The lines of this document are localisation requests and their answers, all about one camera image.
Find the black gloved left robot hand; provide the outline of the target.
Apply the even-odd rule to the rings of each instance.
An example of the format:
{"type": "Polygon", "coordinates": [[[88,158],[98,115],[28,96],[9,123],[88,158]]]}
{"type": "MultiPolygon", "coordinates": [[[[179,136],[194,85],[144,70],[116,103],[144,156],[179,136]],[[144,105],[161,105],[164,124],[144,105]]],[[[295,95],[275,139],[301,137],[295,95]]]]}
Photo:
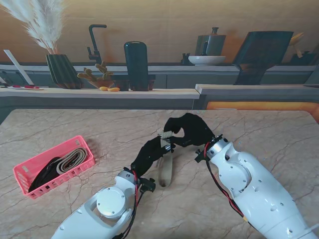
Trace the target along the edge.
{"type": "Polygon", "coordinates": [[[150,169],[154,161],[159,160],[174,148],[174,144],[161,146],[160,136],[147,141],[140,149],[136,159],[131,163],[131,170],[135,171],[138,177],[143,176],[150,169]]]}

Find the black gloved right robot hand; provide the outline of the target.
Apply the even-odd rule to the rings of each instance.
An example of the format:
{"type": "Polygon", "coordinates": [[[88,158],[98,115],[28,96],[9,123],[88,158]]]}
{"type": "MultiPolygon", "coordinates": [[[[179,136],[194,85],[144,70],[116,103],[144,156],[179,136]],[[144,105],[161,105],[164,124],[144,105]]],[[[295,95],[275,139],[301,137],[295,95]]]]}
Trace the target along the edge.
{"type": "Polygon", "coordinates": [[[198,115],[191,113],[185,113],[178,118],[169,118],[164,126],[164,131],[172,131],[175,134],[181,129],[184,131],[184,137],[169,137],[171,144],[177,144],[182,147],[189,145],[201,146],[215,138],[206,122],[198,115]]]}

